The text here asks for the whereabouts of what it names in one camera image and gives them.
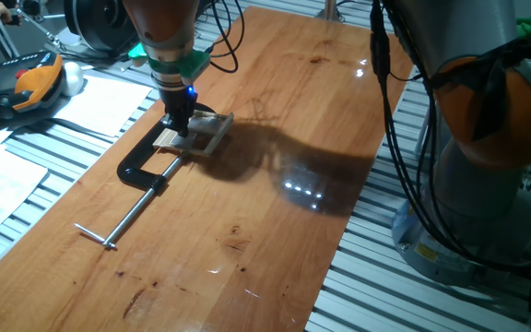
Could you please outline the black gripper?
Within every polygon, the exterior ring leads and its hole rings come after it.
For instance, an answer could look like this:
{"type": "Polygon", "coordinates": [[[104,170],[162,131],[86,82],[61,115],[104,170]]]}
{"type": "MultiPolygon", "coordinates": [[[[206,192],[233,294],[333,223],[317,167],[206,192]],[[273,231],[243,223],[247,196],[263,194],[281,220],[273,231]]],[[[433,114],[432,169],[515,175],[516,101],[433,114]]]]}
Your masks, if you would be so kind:
{"type": "Polygon", "coordinates": [[[164,103],[165,115],[161,122],[169,129],[174,129],[178,136],[188,137],[190,118],[195,111],[197,93],[193,86],[181,86],[178,89],[161,89],[159,91],[164,103]]]}

